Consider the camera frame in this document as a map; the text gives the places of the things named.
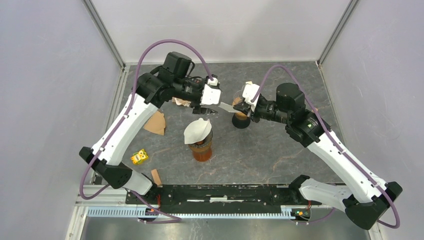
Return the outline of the white paper coffee filter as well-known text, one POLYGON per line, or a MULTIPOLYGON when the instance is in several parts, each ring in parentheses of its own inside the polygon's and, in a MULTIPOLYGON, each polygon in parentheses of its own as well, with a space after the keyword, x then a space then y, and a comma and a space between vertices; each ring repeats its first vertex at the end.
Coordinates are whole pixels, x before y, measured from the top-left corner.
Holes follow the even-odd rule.
POLYGON ((184 143, 186 145, 195 144, 204 140, 212 131, 210 120, 199 118, 192 121, 184 130, 184 143))

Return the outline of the clear glass dripper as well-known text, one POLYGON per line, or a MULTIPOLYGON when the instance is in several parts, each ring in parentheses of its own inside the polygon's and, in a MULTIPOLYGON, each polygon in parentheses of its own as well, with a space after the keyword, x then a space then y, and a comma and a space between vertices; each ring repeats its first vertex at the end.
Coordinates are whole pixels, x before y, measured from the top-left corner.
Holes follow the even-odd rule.
POLYGON ((233 96, 232 105, 236 106, 244 102, 243 92, 241 90, 237 91, 233 96))

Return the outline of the dark glass dripper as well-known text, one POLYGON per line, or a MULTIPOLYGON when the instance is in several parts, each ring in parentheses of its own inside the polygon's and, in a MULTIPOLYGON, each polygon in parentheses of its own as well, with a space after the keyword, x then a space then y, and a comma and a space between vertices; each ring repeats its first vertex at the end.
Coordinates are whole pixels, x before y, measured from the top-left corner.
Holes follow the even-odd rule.
POLYGON ((212 139, 213 139, 213 132, 211 131, 205 137, 205 139, 201 140, 200 142, 195 142, 195 143, 189 144, 188 146, 190 148, 195 148, 195 149, 205 148, 205 147, 208 147, 208 146, 210 146, 212 144, 212 139))

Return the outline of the single brown paper filter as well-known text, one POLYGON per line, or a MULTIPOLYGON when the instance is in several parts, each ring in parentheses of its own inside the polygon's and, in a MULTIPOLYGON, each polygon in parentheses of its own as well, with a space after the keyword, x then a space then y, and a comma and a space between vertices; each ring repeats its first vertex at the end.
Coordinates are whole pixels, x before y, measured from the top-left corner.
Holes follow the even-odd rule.
POLYGON ((160 111, 155 112, 143 128, 150 133, 164 136, 166 130, 165 115, 160 111))

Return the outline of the wooden ring holder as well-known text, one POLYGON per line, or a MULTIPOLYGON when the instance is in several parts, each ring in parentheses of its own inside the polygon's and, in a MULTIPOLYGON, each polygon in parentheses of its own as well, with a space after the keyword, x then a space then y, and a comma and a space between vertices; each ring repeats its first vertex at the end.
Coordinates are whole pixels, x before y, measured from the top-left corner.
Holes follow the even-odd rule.
POLYGON ((234 114, 234 116, 236 117, 236 119, 240 120, 240 121, 245 121, 248 119, 247 115, 241 112, 237 112, 234 114))

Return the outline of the dark red black dripper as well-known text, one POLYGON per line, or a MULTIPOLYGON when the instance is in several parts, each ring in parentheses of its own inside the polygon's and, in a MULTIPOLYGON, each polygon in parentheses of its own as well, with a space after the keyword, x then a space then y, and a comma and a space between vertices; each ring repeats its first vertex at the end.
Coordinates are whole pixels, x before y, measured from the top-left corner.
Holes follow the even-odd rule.
POLYGON ((238 128, 238 129, 245 129, 251 123, 251 119, 249 117, 248 117, 247 120, 238 120, 238 119, 236 119, 235 114, 233 115, 231 121, 232 121, 233 126, 238 128))

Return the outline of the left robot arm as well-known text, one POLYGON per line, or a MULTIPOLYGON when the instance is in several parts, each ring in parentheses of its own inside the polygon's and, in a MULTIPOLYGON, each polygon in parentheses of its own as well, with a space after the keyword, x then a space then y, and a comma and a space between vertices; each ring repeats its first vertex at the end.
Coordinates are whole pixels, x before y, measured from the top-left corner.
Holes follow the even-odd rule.
POLYGON ((190 57, 169 52, 162 65, 136 78, 124 108, 100 140, 81 148, 79 156, 112 188, 134 191, 145 204, 156 200, 153 181, 125 165, 124 153, 146 122, 172 98, 189 101, 194 114, 220 104, 218 77, 193 77, 190 74, 194 67, 190 57))

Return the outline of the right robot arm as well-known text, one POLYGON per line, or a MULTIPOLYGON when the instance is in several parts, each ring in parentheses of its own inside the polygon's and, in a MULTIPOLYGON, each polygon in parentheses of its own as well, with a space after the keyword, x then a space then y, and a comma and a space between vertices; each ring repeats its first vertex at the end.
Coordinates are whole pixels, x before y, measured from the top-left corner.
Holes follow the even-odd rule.
POLYGON ((276 99, 267 100, 257 84, 247 82, 235 109, 253 122, 261 119, 285 125, 286 133, 324 161, 342 180, 342 185, 319 182, 300 175, 289 185, 289 199, 295 204, 319 202, 344 212, 358 227, 370 230, 381 216, 394 207, 402 187, 387 182, 364 166, 319 116, 301 88, 282 83, 276 99))

